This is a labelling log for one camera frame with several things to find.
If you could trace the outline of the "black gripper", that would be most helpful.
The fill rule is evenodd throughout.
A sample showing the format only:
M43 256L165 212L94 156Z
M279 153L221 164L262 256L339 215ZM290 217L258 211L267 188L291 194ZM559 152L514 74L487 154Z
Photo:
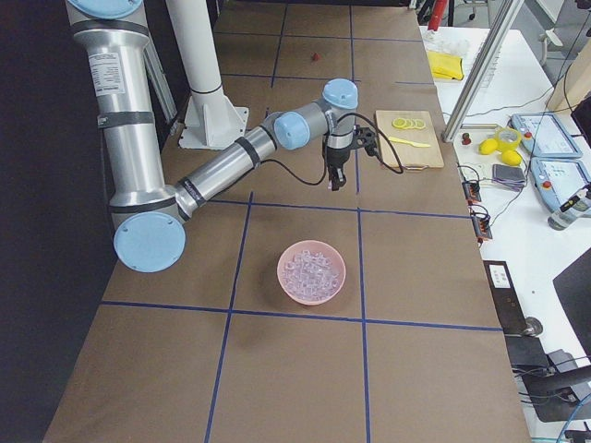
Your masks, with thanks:
M346 185L344 166L349 161L349 149L333 149L328 147L325 150L325 161L328 169L328 189L337 191Z

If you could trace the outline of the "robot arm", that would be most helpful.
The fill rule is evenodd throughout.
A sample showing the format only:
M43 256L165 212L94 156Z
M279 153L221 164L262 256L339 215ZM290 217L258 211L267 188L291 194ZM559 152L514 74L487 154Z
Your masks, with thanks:
M184 223L193 212L276 150L296 150L321 138L323 173L340 187L355 145L358 90L352 81L333 79L314 102L247 127L247 109L234 106L223 91L206 4L171 1L167 9L191 89L189 143L217 150L212 160L172 186L163 178L144 63L151 40L144 5L66 3L73 37L88 55L99 105L97 125L115 181L109 203L115 252L128 268L140 272L175 264L185 248Z

